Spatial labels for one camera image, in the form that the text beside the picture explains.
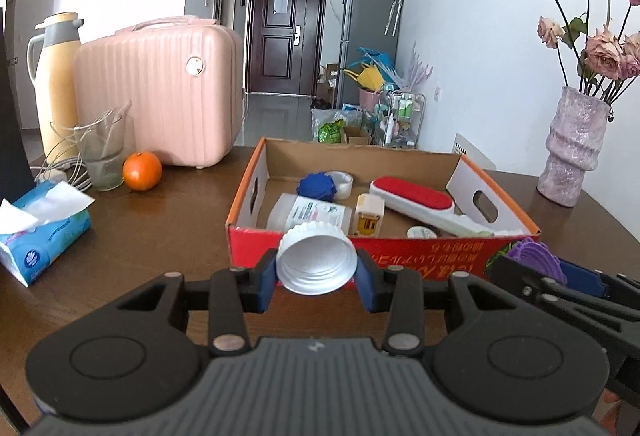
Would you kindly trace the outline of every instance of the table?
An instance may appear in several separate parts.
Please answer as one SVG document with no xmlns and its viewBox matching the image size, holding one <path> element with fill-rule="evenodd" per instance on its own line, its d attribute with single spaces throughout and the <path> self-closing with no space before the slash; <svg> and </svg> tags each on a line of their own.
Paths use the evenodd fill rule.
<svg viewBox="0 0 640 436">
<path fill-rule="evenodd" d="M 167 270 L 197 280 L 228 266 L 226 215 L 252 152 L 234 147 L 218 165 L 201 171 L 167 168 L 161 185 L 148 193 L 122 186 L 100 194 L 90 208 L 94 228 L 31 288 L 0 269 L 0 384 L 29 422 L 38 412 L 24 363 L 38 340 Z M 640 243 L 587 193 L 574 209 L 565 209 L 537 193 L 535 177 L 501 172 L 492 177 L 540 226 L 542 241 L 558 256 L 640 277 L 634 269 Z M 322 297 L 279 289 L 269 312 L 245 318 L 253 341 L 274 335 L 372 336 L 379 342 L 386 314 L 365 313 L 353 289 Z M 188 335 L 197 343 L 205 343 L 206 322 L 203 312 L 191 318 Z M 426 313 L 426 328 L 428 343 L 444 336 L 440 312 Z M 0 421 L 0 436 L 11 433 Z"/>
</svg>

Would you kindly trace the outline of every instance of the floor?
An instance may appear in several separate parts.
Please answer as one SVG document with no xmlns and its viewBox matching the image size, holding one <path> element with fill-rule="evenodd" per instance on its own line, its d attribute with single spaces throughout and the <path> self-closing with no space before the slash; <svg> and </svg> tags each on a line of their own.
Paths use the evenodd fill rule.
<svg viewBox="0 0 640 436">
<path fill-rule="evenodd" d="M 311 99 L 249 94 L 247 115 L 236 145 L 257 145 L 260 137 L 306 140 L 311 134 Z"/>
<path fill-rule="evenodd" d="M 33 164 L 34 161 L 44 155 L 42 137 L 39 129 L 25 129 L 22 131 L 22 145 L 27 154 L 27 160 Z"/>
</svg>

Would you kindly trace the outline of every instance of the orange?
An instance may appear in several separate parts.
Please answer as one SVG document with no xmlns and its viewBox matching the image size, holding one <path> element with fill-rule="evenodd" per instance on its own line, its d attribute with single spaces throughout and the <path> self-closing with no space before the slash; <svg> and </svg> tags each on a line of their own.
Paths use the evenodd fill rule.
<svg viewBox="0 0 640 436">
<path fill-rule="evenodd" d="M 122 177 L 127 187 L 134 191 L 148 191 L 158 185 L 162 177 L 162 164 L 149 151 L 134 153 L 122 166 Z"/>
</svg>

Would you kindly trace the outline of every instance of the pink basket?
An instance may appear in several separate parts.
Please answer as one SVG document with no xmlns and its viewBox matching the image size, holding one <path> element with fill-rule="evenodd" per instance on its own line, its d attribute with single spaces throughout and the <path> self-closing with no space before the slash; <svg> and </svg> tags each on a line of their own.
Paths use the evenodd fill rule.
<svg viewBox="0 0 640 436">
<path fill-rule="evenodd" d="M 373 93 L 371 91 L 360 88 L 360 106 L 369 113 L 374 112 L 376 104 L 380 102 L 380 92 Z"/>
</svg>

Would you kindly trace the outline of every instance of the door frame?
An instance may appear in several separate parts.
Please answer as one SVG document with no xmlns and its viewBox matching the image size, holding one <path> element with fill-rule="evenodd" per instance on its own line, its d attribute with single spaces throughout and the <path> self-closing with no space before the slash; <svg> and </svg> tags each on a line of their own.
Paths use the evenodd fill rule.
<svg viewBox="0 0 640 436">
<path fill-rule="evenodd" d="M 318 40 L 316 42 L 316 62 L 314 63 L 314 81 L 317 82 L 318 76 L 320 73 L 320 54 L 322 53 L 322 36 L 324 36 L 324 12 L 326 7 L 326 0 L 320 0 L 320 13 L 318 16 Z M 244 67 L 244 80 L 245 80 L 245 92 L 247 94 L 251 94 L 251 48 L 252 48 L 252 39 L 254 36 L 254 9 L 255 9 L 255 0 L 248 1 L 248 11 L 247 11 L 247 25 L 246 25 L 246 65 Z M 273 93 L 269 95 L 281 95 L 286 97 L 315 97 L 316 89 L 318 85 L 314 84 L 314 87 L 311 88 L 311 93 L 309 95 L 301 95 L 301 94 L 284 94 L 284 93 Z"/>
<path fill-rule="evenodd" d="M 6 43 L 6 54 L 7 54 L 6 61 L 7 62 L 9 62 L 9 58 L 8 58 L 9 54 L 11 54 L 12 57 L 17 57 L 15 55 L 15 11 L 16 11 L 15 4 L 16 4 L 16 0 L 6 0 L 6 8 L 4 9 L 4 16 L 6 17 L 6 21 L 4 22 L 4 29 L 6 30 L 7 23 L 9 23 L 9 19 L 8 19 L 9 6 L 12 6 L 12 21 L 13 21 L 12 26 L 14 28 L 13 37 L 10 38 L 12 41 L 12 44 L 9 44 L 6 38 L 4 38 L 4 42 Z M 22 119 L 20 118 L 20 101 L 18 100 L 17 74 L 15 73 L 15 64 L 9 64 L 9 66 L 7 66 L 7 71 L 9 75 L 9 86 L 11 86 L 11 95 L 14 98 L 15 117 L 18 119 L 18 127 L 22 129 Z"/>
</svg>

